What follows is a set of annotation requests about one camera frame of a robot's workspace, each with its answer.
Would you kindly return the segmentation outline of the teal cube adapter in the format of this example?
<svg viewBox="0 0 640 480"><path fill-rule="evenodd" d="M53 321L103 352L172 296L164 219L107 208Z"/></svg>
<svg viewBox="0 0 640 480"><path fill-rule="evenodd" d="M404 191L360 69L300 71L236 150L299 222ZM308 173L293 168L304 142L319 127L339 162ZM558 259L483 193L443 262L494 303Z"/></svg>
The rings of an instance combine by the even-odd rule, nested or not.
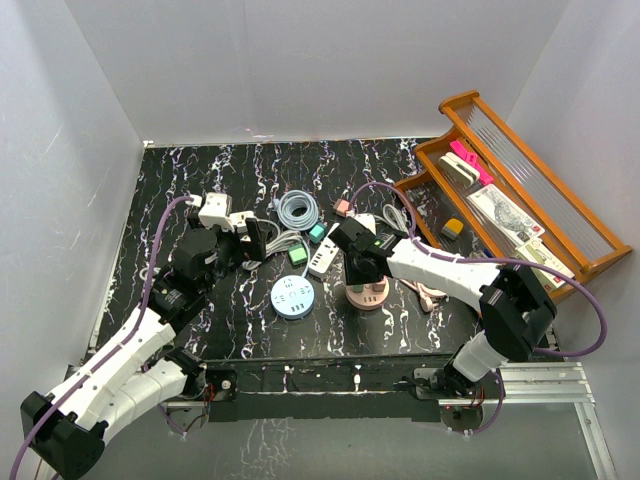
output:
<svg viewBox="0 0 640 480"><path fill-rule="evenodd" d="M309 239L314 244L319 244L326 236L327 227L324 223L316 223L308 232Z"/></svg>

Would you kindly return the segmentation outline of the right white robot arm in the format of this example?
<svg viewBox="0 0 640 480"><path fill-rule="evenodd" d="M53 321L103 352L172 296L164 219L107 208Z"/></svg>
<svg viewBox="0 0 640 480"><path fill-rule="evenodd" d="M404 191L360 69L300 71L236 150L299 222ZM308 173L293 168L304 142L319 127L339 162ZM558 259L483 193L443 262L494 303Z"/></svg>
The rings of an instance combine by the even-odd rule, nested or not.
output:
<svg viewBox="0 0 640 480"><path fill-rule="evenodd" d="M449 256L390 230L371 232L354 218L329 234L342 251L346 284L384 277L421 283L474 308L483 330L458 348L445 366L417 386L466 397L503 364L525 362L543 339L557 308L533 270Z"/></svg>

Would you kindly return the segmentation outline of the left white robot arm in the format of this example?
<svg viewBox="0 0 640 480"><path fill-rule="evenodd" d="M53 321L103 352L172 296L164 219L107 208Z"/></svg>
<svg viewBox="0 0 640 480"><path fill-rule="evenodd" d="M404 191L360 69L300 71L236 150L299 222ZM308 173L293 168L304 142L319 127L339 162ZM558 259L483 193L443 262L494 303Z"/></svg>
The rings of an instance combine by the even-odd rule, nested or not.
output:
<svg viewBox="0 0 640 480"><path fill-rule="evenodd" d="M266 256L258 220L222 226L196 222L178 241L170 262L152 267L140 304L83 366L47 394L30 393L20 406L25 449L60 479L80 479L124 427L161 402L200 396L201 362L171 343L205 308L215 283L245 261Z"/></svg>

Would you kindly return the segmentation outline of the blue round power strip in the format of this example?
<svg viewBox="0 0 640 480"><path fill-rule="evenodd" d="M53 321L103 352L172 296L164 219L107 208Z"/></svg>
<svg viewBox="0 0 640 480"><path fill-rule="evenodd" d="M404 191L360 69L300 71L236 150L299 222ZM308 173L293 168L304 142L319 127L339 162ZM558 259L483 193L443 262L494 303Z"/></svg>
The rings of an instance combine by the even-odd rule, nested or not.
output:
<svg viewBox="0 0 640 480"><path fill-rule="evenodd" d="M287 275L278 279L270 292L275 313L286 320L299 320L314 306L315 291L310 281L300 275Z"/></svg>

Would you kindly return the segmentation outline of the yellow cube adapter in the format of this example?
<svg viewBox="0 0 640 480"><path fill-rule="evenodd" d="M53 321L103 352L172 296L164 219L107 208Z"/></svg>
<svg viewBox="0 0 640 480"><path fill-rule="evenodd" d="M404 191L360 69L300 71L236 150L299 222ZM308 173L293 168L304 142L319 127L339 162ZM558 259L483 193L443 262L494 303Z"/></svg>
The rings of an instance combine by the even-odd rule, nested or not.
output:
<svg viewBox="0 0 640 480"><path fill-rule="evenodd" d="M456 218L450 218L446 221L441 229L441 234L451 240L456 240L464 229L464 224L461 220Z"/></svg>

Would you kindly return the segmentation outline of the pink round power strip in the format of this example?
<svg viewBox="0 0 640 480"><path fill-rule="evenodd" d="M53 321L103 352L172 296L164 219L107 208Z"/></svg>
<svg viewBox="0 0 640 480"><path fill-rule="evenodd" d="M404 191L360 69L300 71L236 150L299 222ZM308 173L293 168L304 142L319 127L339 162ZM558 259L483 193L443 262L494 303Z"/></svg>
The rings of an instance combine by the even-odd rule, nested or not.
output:
<svg viewBox="0 0 640 480"><path fill-rule="evenodd" d="M380 308L383 303L386 301L389 295L389 283L386 277L385 279L385 291L382 294L378 295L353 295L349 292L349 287L346 287L346 298L349 303L362 311L373 311Z"/></svg>

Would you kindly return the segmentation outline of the green cube adapter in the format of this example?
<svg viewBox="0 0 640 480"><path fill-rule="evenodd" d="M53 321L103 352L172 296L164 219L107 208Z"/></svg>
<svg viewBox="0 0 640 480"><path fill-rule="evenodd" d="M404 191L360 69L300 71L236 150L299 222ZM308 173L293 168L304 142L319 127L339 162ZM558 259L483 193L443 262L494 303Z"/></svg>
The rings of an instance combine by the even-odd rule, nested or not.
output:
<svg viewBox="0 0 640 480"><path fill-rule="evenodd" d="M302 243L291 246L287 255L292 266L305 265L308 262L307 248Z"/></svg>

